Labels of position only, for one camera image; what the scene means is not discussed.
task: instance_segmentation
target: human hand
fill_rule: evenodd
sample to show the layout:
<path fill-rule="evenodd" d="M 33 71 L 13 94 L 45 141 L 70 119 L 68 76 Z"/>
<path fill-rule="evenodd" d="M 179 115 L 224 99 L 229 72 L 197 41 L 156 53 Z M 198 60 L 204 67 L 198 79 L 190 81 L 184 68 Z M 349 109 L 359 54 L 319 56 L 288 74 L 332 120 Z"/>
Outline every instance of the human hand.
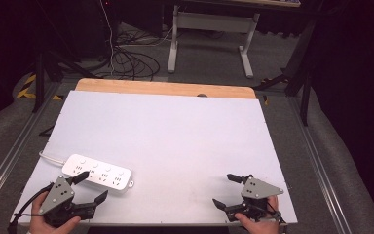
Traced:
<path fill-rule="evenodd" d="M 42 206 L 42 203 L 45 201 L 48 192 L 42 193 L 39 195 L 33 202 L 32 202 L 32 214 L 39 214 L 39 209 Z M 81 218 L 75 216 L 69 219 L 65 224 L 63 224 L 59 228 L 54 228 L 48 223 L 45 222 L 45 219 L 42 216 L 32 216 L 31 218 L 31 225 L 29 227 L 29 232 L 31 234 L 67 234 L 72 229 L 74 229 L 78 223 L 80 222 Z"/>
<path fill-rule="evenodd" d="M 272 206 L 268 206 L 268 210 L 273 212 L 279 209 L 278 197 L 268 197 L 267 202 Z M 278 221 L 259 221 L 254 222 L 250 220 L 246 215 L 236 213 L 235 218 L 242 224 L 250 234 L 278 234 L 279 233 L 279 222 Z"/>

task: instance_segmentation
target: power cord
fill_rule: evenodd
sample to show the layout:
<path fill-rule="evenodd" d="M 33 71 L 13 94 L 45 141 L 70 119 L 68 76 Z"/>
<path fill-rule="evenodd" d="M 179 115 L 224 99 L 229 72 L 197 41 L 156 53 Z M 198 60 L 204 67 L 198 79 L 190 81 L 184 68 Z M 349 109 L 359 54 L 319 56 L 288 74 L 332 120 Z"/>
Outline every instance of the power cord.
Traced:
<path fill-rule="evenodd" d="M 58 163 L 58 164 L 61 164 L 61 165 L 65 164 L 65 161 L 61 161 L 61 160 L 58 160 L 58 159 L 55 159 L 55 158 L 52 158 L 50 156 L 45 155 L 42 150 L 39 152 L 39 156 L 41 156 L 42 158 L 45 158 L 47 160 L 50 160 L 51 162 L 54 162 L 54 163 Z"/>
<path fill-rule="evenodd" d="M 111 48 L 111 56 L 110 56 L 110 65 L 111 65 L 111 76 L 112 76 L 112 73 L 114 72 L 114 64 L 113 64 L 113 60 L 112 58 L 114 57 L 114 47 L 112 46 L 112 28 L 111 28 L 111 25 L 109 23 L 109 20 L 108 20 L 108 16 L 107 16 L 107 13 L 105 12 L 105 9 L 104 9 L 104 5 L 102 4 L 102 0 L 99 0 L 99 4 L 101 5 L 101 8 L 102 8 L 102 12 L 104 12 L 104 15 L 105 15 L 105 21 L 107 22 L 108 24 L 108 28 L 110 30 L 110 37 L 109 37 L 109 44 L 110 44 L 110 48 Z"/>

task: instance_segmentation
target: table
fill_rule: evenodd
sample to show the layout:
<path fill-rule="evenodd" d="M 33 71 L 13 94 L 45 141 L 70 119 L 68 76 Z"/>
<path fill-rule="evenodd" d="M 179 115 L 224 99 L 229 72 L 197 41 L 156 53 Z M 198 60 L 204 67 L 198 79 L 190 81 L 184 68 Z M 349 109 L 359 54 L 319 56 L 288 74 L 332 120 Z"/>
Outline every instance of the table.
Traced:
<path fill-rule="evenodd" d="M 283 217 L 297 222 L 260 103 L 250 88 L 83 79 L 68 95 L 44 149 L 60 160 L 73 153 L 133 173 L 133 188 L 110 193 L 94 219 L 83 223 L 238 225 L 211 200 L 228 206 L 242 201 L 243 186 L 229 181 L 229 173 L 253 174 L 282 188 Z M 16 212 L 60 174 L 60 167 L 40 159 Z M 90 202 L 104 190 L 85 183 L 72 188 L 75 203 Z M 28 222 L 29 217 L 19 220 Z"/>
<path fill-rule="evenodd" d="M 223 4 L 225 1 L 218 1 L 216 4 Z M 300 3 L 293 2 L 282 2 L 275 0 L 233 0 L 232 3 L 249 3 L 255 5 L 264 6 L 275 6 L 275 7 L 287 7 L 297 8 Z M 172 39 L 171 47 L 168 58 L 168 72 L 173 73 L 175 71 L 175 62 L 177 58 L 177 30 L 178 28 L 190 28 L 190 29 L 201 29 L 201 30 L 216 30 L 226 32 L 238 32 L 247 33 L 247 37 L 244 46 L 239 46 L 239 52 L 242 58 L 242 63 L 247 78 L 253 78 L 253 71 L 248 60 L 248 47 L 250 46 L 253 38 L 254 30 L 256 29 L 259 14 L 255 13 L 253 18 L 240 18 L 240 17 L 227 17 L 227 16 L 216 16 L 209 14 L 195 14 L 195 13 L 184 13 L 178 11 L 179 6 L 174 6 L 173 18 L 172 18 Z"/>

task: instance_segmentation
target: power outlet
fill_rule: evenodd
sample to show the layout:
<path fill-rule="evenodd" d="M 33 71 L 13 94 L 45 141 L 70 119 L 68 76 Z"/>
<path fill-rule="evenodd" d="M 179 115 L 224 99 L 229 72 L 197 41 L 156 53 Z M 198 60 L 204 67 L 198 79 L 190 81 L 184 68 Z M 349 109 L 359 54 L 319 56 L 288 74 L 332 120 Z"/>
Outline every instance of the power outlet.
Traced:
<path fill-rule="evenodd" d="M 76 176 L 81 172 L 90 172 L 86 179 L 110 189 L 124 193 L 133 187 L 131 170 L 101 162 L 79 154 L 71 155 L 62 167 L 62 172 L 69 176 Z"/>

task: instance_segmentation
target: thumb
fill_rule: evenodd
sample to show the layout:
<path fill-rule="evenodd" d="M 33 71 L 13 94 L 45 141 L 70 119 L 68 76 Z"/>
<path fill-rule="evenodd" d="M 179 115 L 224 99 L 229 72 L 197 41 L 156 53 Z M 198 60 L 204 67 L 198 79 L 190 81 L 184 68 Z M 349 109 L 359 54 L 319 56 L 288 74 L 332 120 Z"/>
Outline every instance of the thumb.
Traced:
<path fill-rule="evenodd" d="M 236 213 L 235 218 L 245 227 L 247 228 L 253 221 L 251 221 L 246 215 Z"/>
<path fill-rule="evenodd" d="M 67 234 L 71 232 L 81 221 L 79 216 L 74 216 L 73 218 L 69 219 L 65 224 L 63 224 L 60 228 L 58 228 L 54 234 Z"/>

